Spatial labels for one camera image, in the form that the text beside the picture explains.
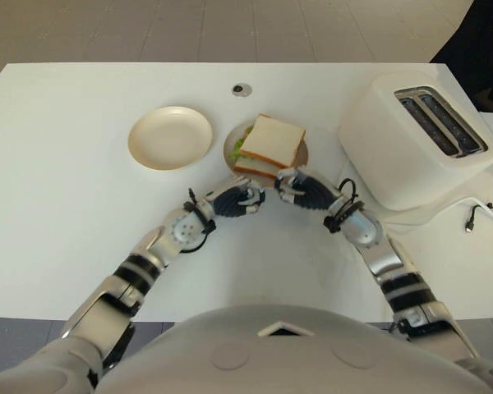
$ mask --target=sandwich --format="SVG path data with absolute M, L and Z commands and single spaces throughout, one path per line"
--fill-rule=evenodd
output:
M 275 178 L 279 170 L 294 165 L 304 136 L 301 127 L 261 114 L 234 147 L 234 170 Z

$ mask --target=tiled floor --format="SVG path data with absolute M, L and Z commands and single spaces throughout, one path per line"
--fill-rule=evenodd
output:
M 0 0 L 8 62 L 427 62 L 472 0 Z M 461 322 L 493 359 L 493 319 Z M 0 318 L 0 370 L 62 322 Z M 171 323 L 138 323 L 128 354 Z

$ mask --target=white table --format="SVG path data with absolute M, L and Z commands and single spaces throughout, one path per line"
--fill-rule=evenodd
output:
M 341 116 L 374 77 L 405 69 L 434 76 L 474 111 L 447 67 L 436 65 L 8 65 L 0 74 L 0 317 L 67 318 L 146 231 L 187 200 L 189 186 L 202 192 L 228 175 L 224 139 L 259 112 L 304 126 L 310 165 L 337 181 L 346 162 L 336 137 Z M 234 97 L 238 82 L 253 94 Z M 127 135 L 145 112 L 166 105 L 203 112 L 214 143 L 197 164 L 157 172 L 133 161 Z M 493 199 L 492 177 L 477 178 L 480 190 L 462 192 Z M 205 248 L 180 256 L 159 279 L 138 319 L 179 321 L 246 303 L 390 319 L 366 266 L 321 226 L 321 215 L 272 193 L 262 208 L 218 220 Z M 456 207 L 398 238 L 456 318 L 493 317 L 493 222 L 479 215 L 466 236 L 468 210 Z

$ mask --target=toaster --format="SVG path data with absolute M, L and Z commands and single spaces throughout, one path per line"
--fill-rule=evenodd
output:
M 493 137 L 436 80 L 379 76 L 349 109 L 339 140 L 369 191 L 395 211 L 429 204 L 493 163 Z

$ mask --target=empty plate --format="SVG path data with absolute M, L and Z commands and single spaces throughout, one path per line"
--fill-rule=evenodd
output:
M 197 111 L 164 107 L 145 114 L 131 129 L 131 156 L 154 170 L 186 167 L 205 156 L 212 143 L 212 127 Z

